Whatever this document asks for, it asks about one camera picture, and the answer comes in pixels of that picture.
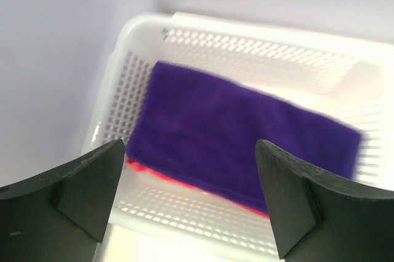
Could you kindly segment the pink towel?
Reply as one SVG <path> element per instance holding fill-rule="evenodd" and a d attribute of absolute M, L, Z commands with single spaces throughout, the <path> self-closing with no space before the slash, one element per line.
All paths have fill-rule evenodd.
<path fill-rule="evenodd" d="M 166 176 L 166 175 L 163 175 L 162 173 L 159 173 L 159 172 L 157 172 L 157 171 L 155 171 L 155 170 L 153 170 L 153 169 L 151 169 L 151 168 L 149 168 L 149 167 L 146 167 L 146 166 L 140 164 L 139 162 L 136 162 L 136 161 L 134 161 L 134 160 L 132 160 L 132 159 L 130 159 L 130 158 L 128 158 L 128 157 L 126 158 L 126 164 L 127 164 L 132 170 L 134 170 L 134 171 L 137 172 L 137 173 L 147 173 L 147 174 L 152 175 L 152 176 L 154 176 L 154 177 L 156 177 L 156 178 L 158 178 L 158 179 L 164 180 L 164 181 L 166 181 L 166 182 L 168 182 L 168 183 L 177 184 L 177 185 L 180 185 L 180 186 L 189 188 L 189 189 L 194 189 L 194 190 L 197 190 L 197 189 L 198 189 L 198 188 L 195 187 L 195 186 L 189 185 L 189 184 L 187 184 L 187 183 L 184 183 L 184 182 L 175 180 L 175 179 L 173 179 L 173 178 L 171 178 L 171 177 L 168 177 L 168 176 Z M 238 205 L 238 206 L 240 206 L 240 207 L 242 207 L 242 208 L 244 208 L 244 209 L 246 209 L 246 210 L 252 212 L 252 213 L 255 213 L 256 215 L 259 215 L 259 216 L 262 216 L 262 217 L 268 218 L 268 219 L 270 218 L 269 215 L 268 215 L 267 213 L 261 212 L 261 211 L 259 211 L 259 210 L 254 209 L 254 208 L 247 207 L 247 206 L 242 205 L 242 204 L 239 204 L 238 202 L 235 202 L 235 201 L 232 201 L 232 202 L 233 202 L 234 204 L 236 204 L 236 205 Z"/>

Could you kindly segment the purple towel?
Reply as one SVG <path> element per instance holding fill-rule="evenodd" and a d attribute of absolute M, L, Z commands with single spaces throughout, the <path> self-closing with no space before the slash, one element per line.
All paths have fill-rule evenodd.
<path fill-rule="evenodd" d="M 361 133 L 228 80 L 157 62 L 126 154 L 137 169 L 267 214 L 255 161 L 259 140 L 350 178 Z"/>

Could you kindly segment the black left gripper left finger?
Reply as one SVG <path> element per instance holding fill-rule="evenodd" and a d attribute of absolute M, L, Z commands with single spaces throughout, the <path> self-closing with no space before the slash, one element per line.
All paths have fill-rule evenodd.
<path fill-rule="evenodd" d="M 123 170 L 125 145 L 1 188 L 1 261 L 92 261 Z"/>

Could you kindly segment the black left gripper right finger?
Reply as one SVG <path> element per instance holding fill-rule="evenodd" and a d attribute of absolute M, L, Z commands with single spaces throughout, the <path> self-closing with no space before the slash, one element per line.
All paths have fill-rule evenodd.
<path fill-rule="evenodd" d="M 278 256 L 392 261 L 393 192 L 337 176 L 267 140 L 255 158 Z"/>

